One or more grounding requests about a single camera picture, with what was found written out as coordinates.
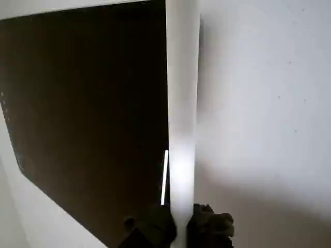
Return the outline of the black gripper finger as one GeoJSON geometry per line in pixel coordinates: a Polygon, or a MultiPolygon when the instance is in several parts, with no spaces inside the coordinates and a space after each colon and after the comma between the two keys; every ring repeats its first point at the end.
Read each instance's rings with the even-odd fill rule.
{"type": "Polygon", "coordinates": [[[232,248],[233,224],[229,213],[216,214],[210,205],[194,204],[186,227],[186,247],[232,248]]]}
{"type": "Polygon", "coordinates": [[[119,247],[170,247],[177,236],[170,206],[152,206],[139,217],[124,221],[126,238],[119,247]]]}

